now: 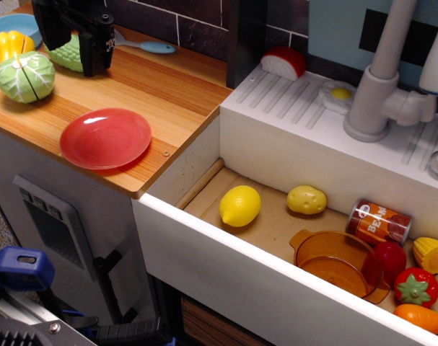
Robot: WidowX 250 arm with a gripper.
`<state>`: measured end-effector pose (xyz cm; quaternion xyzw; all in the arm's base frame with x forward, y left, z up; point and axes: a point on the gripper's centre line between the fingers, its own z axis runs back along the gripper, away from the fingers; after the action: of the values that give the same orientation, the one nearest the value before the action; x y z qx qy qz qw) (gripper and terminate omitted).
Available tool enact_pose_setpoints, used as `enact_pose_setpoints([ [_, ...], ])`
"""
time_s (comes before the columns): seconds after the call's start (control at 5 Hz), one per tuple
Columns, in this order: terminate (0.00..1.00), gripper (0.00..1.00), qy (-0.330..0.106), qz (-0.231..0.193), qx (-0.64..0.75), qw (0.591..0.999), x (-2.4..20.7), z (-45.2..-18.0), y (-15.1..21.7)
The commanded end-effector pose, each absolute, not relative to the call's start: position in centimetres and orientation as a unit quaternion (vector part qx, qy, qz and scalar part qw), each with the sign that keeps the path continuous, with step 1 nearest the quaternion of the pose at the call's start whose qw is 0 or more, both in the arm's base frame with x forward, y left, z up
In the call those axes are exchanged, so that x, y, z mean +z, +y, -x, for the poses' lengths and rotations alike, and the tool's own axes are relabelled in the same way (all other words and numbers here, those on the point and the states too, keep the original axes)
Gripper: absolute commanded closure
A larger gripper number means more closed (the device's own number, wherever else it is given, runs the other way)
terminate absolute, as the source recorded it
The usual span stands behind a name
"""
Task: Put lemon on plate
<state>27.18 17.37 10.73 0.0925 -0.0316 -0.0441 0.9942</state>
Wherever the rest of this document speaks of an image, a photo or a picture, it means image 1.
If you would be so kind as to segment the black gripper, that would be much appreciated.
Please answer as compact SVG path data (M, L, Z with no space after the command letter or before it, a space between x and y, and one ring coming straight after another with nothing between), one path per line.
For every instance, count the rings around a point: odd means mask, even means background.
M110 68L115 35L105 1L32 1L32 9L49 50L67 44L76 30L84 75L93 77Z

